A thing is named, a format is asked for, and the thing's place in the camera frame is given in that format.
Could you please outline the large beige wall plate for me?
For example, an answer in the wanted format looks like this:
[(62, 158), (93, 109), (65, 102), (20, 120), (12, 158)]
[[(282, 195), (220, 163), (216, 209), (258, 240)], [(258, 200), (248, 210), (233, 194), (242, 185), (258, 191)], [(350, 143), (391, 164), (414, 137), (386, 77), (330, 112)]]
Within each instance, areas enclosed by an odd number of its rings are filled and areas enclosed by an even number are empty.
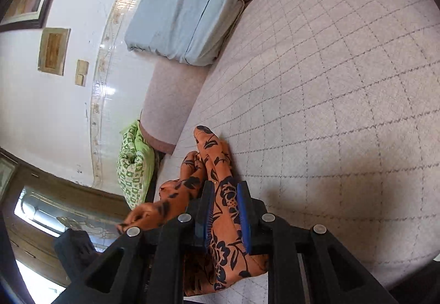
[(71, 29), (44, 28), (40, 40), (38, 70), (57, 76), (64, 75), (66, 50)]

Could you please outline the orange black floral garment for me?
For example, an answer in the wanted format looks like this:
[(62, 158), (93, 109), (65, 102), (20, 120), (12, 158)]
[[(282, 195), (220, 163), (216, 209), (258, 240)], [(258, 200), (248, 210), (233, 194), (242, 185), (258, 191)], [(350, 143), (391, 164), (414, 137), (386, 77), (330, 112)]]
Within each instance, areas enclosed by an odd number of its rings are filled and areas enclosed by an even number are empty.
[(180, 177), (160, 186), (159, 201), (138, 205), (117, 226), (119, 233), (134, 226), (142, 230), (163, 226), (184, 212), (205, 181), (213, 183), (207, 249), (202, 254), (189, 253), (185, 259), (183, 292), (187, 297), (211, 294), (268, 270), (268, 257), (250, 255), (242, 241), (237, 182), (227, 143), (203, 125), (195, 128), (194, 137), (197, 148), (181, 163)]

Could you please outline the small beige wall switch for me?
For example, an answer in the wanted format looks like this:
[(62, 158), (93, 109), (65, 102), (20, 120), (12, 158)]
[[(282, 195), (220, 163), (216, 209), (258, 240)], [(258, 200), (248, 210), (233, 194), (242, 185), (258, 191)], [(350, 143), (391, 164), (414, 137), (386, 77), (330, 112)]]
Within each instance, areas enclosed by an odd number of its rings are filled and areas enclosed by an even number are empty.
[(89, 69), (89, 62), (85, 60), (77, 61), (77, 68), (75, 72), (75, 84), (81, 87), (86, 85), (87, 73)]

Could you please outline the light blue pillow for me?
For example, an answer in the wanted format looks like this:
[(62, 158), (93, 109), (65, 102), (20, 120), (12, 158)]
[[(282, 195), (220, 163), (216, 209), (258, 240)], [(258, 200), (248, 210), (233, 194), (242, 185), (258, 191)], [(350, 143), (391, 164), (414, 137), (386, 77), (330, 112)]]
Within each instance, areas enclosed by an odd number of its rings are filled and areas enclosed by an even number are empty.
[(243, 9), (243, 0), (141, 0), (125, 43), (131, 51), (209, 66)]

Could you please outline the green patterned cloth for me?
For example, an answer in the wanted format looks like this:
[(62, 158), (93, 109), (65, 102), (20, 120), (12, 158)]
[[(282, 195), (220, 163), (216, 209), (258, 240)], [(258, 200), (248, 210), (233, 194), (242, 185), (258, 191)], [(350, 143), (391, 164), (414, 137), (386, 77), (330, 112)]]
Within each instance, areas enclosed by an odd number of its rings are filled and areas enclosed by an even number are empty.
[(154, 149), (144, 140), (136, 120), (122, 132), (116, 164), (118, 182), (130, 209), (145, 202), (155, 167)]

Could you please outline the wooden glass door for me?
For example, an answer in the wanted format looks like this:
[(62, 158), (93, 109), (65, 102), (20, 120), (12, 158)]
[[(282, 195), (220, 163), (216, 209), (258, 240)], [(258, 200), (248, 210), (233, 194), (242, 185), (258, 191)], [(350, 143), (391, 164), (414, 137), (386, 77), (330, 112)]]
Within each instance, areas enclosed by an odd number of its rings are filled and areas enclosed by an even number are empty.
[(58, 178), (1, 151), (1, 212), (15, 259), (60, 286), (70, 283), (54, 251), (66, 230), (88, 233), (94, 249), (106, 250), (128, 214), (125, 199)]

